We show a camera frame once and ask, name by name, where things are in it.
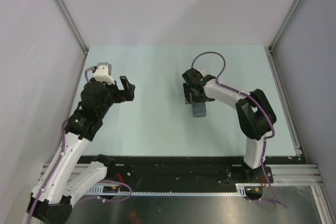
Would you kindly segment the grey glasses case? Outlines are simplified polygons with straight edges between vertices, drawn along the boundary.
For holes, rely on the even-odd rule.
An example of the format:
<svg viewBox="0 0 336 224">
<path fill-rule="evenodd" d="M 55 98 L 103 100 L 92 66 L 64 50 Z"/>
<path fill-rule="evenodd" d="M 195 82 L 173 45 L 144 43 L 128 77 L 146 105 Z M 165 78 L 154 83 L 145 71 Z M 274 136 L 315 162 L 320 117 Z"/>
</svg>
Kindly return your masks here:
<svg viewBox="0 0 336 224">
<path fill-rule="evenodd" d="M 203 118 L 207 115 L 206 103 L 205 102 L 192 102 L 192 115 L 194 118 Z"/>
</svg>

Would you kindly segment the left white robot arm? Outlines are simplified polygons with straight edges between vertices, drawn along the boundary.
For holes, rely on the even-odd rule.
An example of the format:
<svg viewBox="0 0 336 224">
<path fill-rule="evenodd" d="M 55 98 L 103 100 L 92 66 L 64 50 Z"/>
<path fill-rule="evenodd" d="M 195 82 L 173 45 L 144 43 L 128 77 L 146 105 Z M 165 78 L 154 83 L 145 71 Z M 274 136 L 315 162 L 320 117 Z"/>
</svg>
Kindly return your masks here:
<svg viewBox="0 0 336 224">
<path fill-rule="evenodd" d="M 113 104 L 133 101 L 135 85 L 120 77 L 120 90 L 110 76 L 93 77 L 80 94 L 81 100 L 61 126 L 61 142 L 38 184 L 31 191 L 27 223 L 36 218 L 44 223 L 66 223 L 80 198 L 96 183 L 115 178 L 114 160 L 98 155 L 76 178 L 69 177 L 84 150 L 103 125 Z"/>
</svg>

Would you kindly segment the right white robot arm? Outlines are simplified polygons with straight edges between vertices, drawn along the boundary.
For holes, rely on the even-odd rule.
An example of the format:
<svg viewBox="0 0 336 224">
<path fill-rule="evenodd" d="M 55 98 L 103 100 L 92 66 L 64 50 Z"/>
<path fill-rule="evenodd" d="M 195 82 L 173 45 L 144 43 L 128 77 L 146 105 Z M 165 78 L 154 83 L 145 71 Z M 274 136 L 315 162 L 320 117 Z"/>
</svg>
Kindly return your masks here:
<svg viewBox="0 0 336 224">
<path fill-rule="evenodd" d="M 265 160 L 264 141 L 275 136 L 276 115 L 261 89 L 245 92 L 226 86 L 210 74 L 190 68 L 182 74 L 185 101 L 193 106 L 193 115 L 206 115 L 206 102 L 220 101 L 237 112 L 241 131 L 247 137 L 243 179 L 254 183 L 261 177 L 260 166 Z"/>
</svg>

